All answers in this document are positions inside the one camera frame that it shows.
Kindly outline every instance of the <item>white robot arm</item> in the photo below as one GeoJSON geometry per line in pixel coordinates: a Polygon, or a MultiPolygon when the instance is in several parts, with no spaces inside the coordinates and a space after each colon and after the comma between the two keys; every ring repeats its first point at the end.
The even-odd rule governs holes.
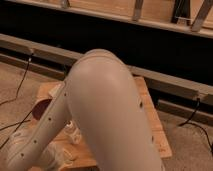
{"type": "Polygon", "coordinates": [[[106,50],[75,63],[33,133],[10,147],[8,170],[31,168],[71,117],[101,171],[164,170],[134,79],[106,50]]]}

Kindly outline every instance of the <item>wooden platform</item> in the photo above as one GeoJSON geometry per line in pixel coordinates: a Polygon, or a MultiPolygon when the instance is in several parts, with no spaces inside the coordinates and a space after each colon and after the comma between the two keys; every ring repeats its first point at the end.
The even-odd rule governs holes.
{"type": "MultiPolygon", "coordinates": [[[[172,152],[167,141],[166,135],[163,131],[162,124],[158,117],[157,111],[152,103],[152,99],[149,95],[146,83],[142,77],[135,77],[136,84],[138,86],[142,102],[144,104],[144,109],[146,111],[147,117],[149,119],[149,123],[153,132],[155,144],[160,152],[160,156],[162,158],[172,156],[172,152]]],[[[38,91],[37,101],[50,98],[48,95],[49,91],[54,88],[56,85],[60,84],[60,82],[49,82],[43,83],[38,91]]],[[[30,123],[30,126],[35,125],[36,121],[33,120],[30,123]]],[[[92,154],[87,147],[84,140],[80,142],[78,145],[71,145],[63,131],[54,139],[54,142],[61,147],[63,147],[66,151],[69,151],[76,160],[74,161],[71,167],[64,166],[63,171],[69,170],[70,168],[80,168],[80,167],[92,167],[96,166],[96,161],[93,159],[92,154]]],[[[38,168],[32,168],[31,171],[39,171],[38,168]]]]}
{"type": "MultiPolygon", "coordinates": [[[[60,5],[60,0],[22,0],[60,5]]],[[[135,0],[69,0],[70,6],[84,10],[132,17],[135,0]]],[[[144,0],[141,19],[170,22],[174,0],[144,0]]]]}

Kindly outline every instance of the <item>wooden panel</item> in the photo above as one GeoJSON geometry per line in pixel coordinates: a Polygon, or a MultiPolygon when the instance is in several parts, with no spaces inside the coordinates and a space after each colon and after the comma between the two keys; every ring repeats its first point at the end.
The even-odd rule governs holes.
{"type": "MultiPolygon", "coordinates": [[[[166,135],[163,131],[163,127],[158,117],[157,111],[155,110],[155,107],[152,103],[152,99],[149,95],[145,80],[142,77],[135,77],[135,82],[141,95],[143,108],[147,114],[154,141],[156,147],[159,150],[160,156],[162,158],[170,157],[172,156],[172,152],[166,135]]],[[[40,86],[37,94],[37,102],[46,98],[50,98],[50,96],[48,95],[49,91],[58,84],[60,84],[60,82],[43,83],[40,86]]],[[[35,120],[31,121],[30,127],[35,126],[36,123],[37,121],[35,120]]],[[[65,133],[61,131],[61,133],[54,139],[54,142],[60,145],[66,151],[69,151],[72,156],[76,157],[73,165],[69,167],[65,166],[64,168],[62,168],[63,171],[68,171],[70,168],[89,167],[97,165],[96,161],[92,157],[92,153],[90,152],[84,140],[82,140],[78,145],[71,145],[68,142],[65,133]]],[[[31,171],[40,171],[40,169],[32,168],[31,171]]]]}
{"type": "MultiPolygon", "coordinates": [[[[60,0],[33,0],[60,5],[60,0]]],[[[135,0],[69,0],[71,7],[105,12],[121,16],[133,16],[135,0]]],[[[144,0],[141,19],[170,22],[174,0],[144,0]]]]}
{"type": "MultiPolygon", "coordinates": [[[[191,0],[191,19],[192,22],[196,18],[200,7],[202,6],[203,0],[191,0]]],[[[203,27],[213,29],[213,8],[211,9],[208,17],[206,18],[203,27]]]]}
{"type": "Polygon", "coordinates": [[[174,0],[144,0],[141,19],[170,22],[174,0]]]}
{"type": "Polygon", "coordinates": [[[72,7],[132,16],[135,0],[69,0],[72,7]]]}

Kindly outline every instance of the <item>wooden table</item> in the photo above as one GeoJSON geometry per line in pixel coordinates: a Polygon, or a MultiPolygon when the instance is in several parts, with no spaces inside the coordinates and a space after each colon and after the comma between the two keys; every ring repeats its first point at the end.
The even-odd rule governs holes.
{"type": "MultiPolygon", "coordinates": [[[[152,103],[152,99],[149,95],[146,83],[142,77],[135,77],[135,82],[138,86],[141,99],[144,104],[144,109],[146,111],[153,132],[155,144],[160,152],[160,156],[162,158],[170,157],[172,156],[172,152],[167,141],[166,135],[163,131],[163,127],[158,117],[157,111],[155,110],[155,107],[152,103]]],[[[38,91],[37,101],[50,98],[50,96],[48,95],[49,91],[58,84],[60,84],[60,82],[43,83],[38,91]]],[[[30,123],[30,125],[35,124],[35,120],[31,121],[30,123]]],[[[97,165],[84,140],[82,140],[78,145],[71,145],[68,142],[64,131],[61,131],[61,133],[54,139],[54,142],[63,147],[63,149],[68,151],[70,154],[72,154],[72,156],[76,158],[72,166],[64,166],[64,168],[60,171],[70,170],[71,168],[93,167],[97,165]]],[[[38,168],[31,169],[31,171],[39,170],[40,169],[38,168]]]]}

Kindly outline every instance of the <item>black cable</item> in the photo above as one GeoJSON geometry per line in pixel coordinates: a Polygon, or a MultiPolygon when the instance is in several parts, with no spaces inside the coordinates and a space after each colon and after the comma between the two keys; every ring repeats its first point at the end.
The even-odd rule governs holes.
{"type": "Polygon", "coordinates": [[[195,116],[195,114],[197,113],[197,110],[199,109],[199,107],[200,107],[200,98],[197,98],[197,104],[196,104],[194,112],[192,112],[191,116],[185,122],[180,123],[178,126],[186,125],[195,116]]]}
{"type": "Polygon", "coordinates": [[[204,132],[204,134],[206,135],[206,139],[207,139],[208,145],[209,145],[209,147],[211,149],[212,156],[213,156],[213,142],[212,143],[210,142],[210,138],[209,138],[209,135],[208,135],[207,131],[202,126],[200,126],[200,125],[198,125],[196,123],[188,122],[187,124],[190,124],[190,125],[193,125],[195,127],[198,127],[204,132]]]}
{"type": "MultiPolygon", "coordinates": [[[[24,117],[24,119],[19,123],[19,125],[13,130],[12,134],[14,132],[16,132],[21,125],[26,121],[26,119],[30,116],[30,114],[32,113],[33,109],[24,117]]],[[[10,136],[3,142],[3,144],[0,146],[0,150],[2,150],[2,148],[7,144],[7,142],[9,141],[10,136]]]]}
{"type": "Polygon", "coordinates": [[[5,130],[5,129],[10,128],[10,127],[13,127],[13,126],[16,126],[16,125],[18,125],[18,124],[20,124],[20,123],[21,123],[21,122],[17,122],[17,123],[11,124],[11,125],[7,125],[7,126],[5,126],[5,127],[3,127],[3,128],[0,128],[0,131],[3,131],[3,130],[5,130]]]}
{"type": "Polygon", "coordinates": [[[213,156],[213,142],[212,143],[210,142],[210,138],[209,138],[209,135],[208,135],[207,131],[202,126],[200,126],[200,125],[198,125],[196,123],[190,122],[190,120],[192,120],[192,118],[197,113],[197,110],[199,109],[199,107],[200,107],[200,98],[197,98],[197,105],[195,107],[195,110],[192,112],[191,116],[185,122],[180,123],[178,126],[182,127],[182,126],[184,126],[186,124],[189,124],[189,125],[193,125],[195,127],[200,128],[204,132],[204,134],[206,135],[206,139],[207,139],[208,145],[210,147],[211,154],[213,156]]]}
{"type": "Polygon", "coordinates": [[[27,71],[28,71],[29,66],[30,66],[31,56],[30,56],[29,59],[28,59],[28,62],[27,62],[27,66],[26,66],[24,75],[23,75],[22,80],[21,80],[21,82],[20,82],[20,84],[19,84],[19,86],[18,86],[18,88],[17,88],[17,90],[16,90],[16,95],[15,95],[15,97],[14,97],[13,99],[6,100],[6,101],[1,102],[1,103],[0,103],[0,106],[4,105],[4,104],[6,104],[6,103],[13,102],[13,101],[15,101],[15,100],[18,98],[19,91],[20,91],[21,86],[22,86],[22,84],[23,84],[23,82],[24,82],[24,80],[25,80],[25,77],[26,77],[26,75],[27,75],[27,71]]]}

